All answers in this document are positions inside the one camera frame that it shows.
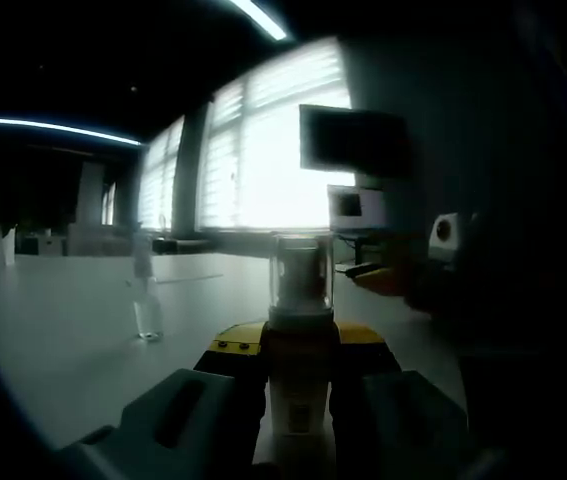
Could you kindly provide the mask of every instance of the fluorescent light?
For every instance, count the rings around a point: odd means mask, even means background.
[[[9,118],[0,118],[0,124],[20,125],[23,127],[35,127],[35,128],[49,128],[51,130],[61,130],[63,132],[78,133],[80,135],[89,135],[91,137],[105,138],[106,140],[112,140],[114,142],[129,143],[130,145],[141,145],[140,142],[137,142],[136,140],[130,140],[128,138],[115,137],[114,135],[92,132],[90,130],[83,130],[81,128],[64,127],[63,125],[54,125],[52,123],[30,122],[28,120],[12,120]]]
[[[274,20],[268,17],[263,10],[250,2],[250,0],[230,0],[230,2],[243,10],[263,30],[272,35],[274,40],[282,40],[287,36],[283,29],[274,23]]]

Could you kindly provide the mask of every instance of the window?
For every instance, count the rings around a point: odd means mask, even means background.
[[[335,40],[302,47],[219,91],[199,178],[199,228],[324,228],[327,185],[354,175],[300,168],[299,105],[350,108]]]
[[[180,118],[154,139],[145,155],[138,204],[142,228],[172,228],[172,193],[182,133],[183,118]]]
[[[103,208],[101,209],[101,224],[114,225],[114,194],[116,193],[116,183],[110,185],[105,195],[103,195]]]

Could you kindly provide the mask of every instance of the white speaker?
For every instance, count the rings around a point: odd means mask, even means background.
[[[467,221],[458,213],[439,215],[430,233],[428,257],[441,262],[454,260],[456,252],[463,244],[466,230]]]

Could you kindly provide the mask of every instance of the monitor screen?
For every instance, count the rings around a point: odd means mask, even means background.
[[[355,232],[389,228],[382,191],[329,185],[327,195],[332,231]]]
[[[394,115],[300,106],[301,168],[407,177],[405,122]]]

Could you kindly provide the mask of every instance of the cable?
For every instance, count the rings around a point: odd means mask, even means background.
[[[343,236],[341,236],[341,235],[338,235],[336,238],[338,238],[339,240],[342,240],[343,243],[345,243],[345,244],[346,244],[348,247],[350,247],[351,249],[356,250],[356,245],[350,243],[350,242],[352,242],[353,240],[351,240],[351,239],[349,239],[349,238],[345,238],[345,237],[343,237]]]

